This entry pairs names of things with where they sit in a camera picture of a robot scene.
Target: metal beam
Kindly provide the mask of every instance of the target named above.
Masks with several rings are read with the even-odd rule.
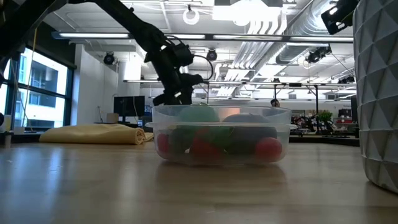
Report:
[[[117,33],[115,37],[110,37],[116,33],[73,33],[73,32],[53,32],[55,39],[121,39],[129,40],[134,37],[128,33]],[[165,34],[178,37],[180,40],[200,40],[200,41],[245,41],[245,42],[282,42],[282,43],[308,43],[308,44],[353,44],[354,37],[338,36],[302,36],[302,35],[252,35],[252,34]]]

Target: toy fruit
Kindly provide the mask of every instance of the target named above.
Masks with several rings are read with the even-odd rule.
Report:
[[[270,123],[267,118],[259,114],[241,113],[226,117],[223,122],[234,123]]]
[[[266,162],[276,162],[282,154],[282,144],[278,139],[264,138],[256,144],[256,157]]]
[[[169,153],[169,137],[166,134],[160,134],[156,138],[157,150],[159,155],[166,159]]]
[[[228,116],[223,122],[230,123],[269,123],[259,114],[234,114]],[[253,155],[256,144],[264,138],[277,138],[278,134],[274,127],[234,127],[230,136],[230,144],[226,151],[231,155]]]
[[[207,105],[189,106],[181,110],[178,119],[183,122],[219,122],[216,111]]]
[[[195,130],[186,126],[177,126],[169,136],[170,152],[173,154],[184,154],[191,147]]]
[[[212,145],[207,139],[209,128],[202,128],[197,132],[197,135],[193,139],[190,154],[199,160],[217,160],[223,152],[221,149]]]

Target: person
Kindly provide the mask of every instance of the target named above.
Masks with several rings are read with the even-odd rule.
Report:
[[[271,105],[273,107],[280,107],[280,103],[279,103],[279,101],[277,99],[271,100]]]

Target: computer monitor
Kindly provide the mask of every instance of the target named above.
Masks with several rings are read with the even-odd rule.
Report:
[[[349,110],[349,109],[338,110],[338,117],[340,118],[342,116],[351,118],[352,117],[351,110]]]
[[[123,122],[126,122],[127,116],[143,116],[145,113],[145,97],[117,96],[113,101],[113,113],[123,117]]]

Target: desk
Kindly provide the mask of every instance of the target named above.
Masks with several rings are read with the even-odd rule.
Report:
[[[291,144],[267,167],[187,167],[143,146],[0,149],[0,223],[396,223],[358,147]]]

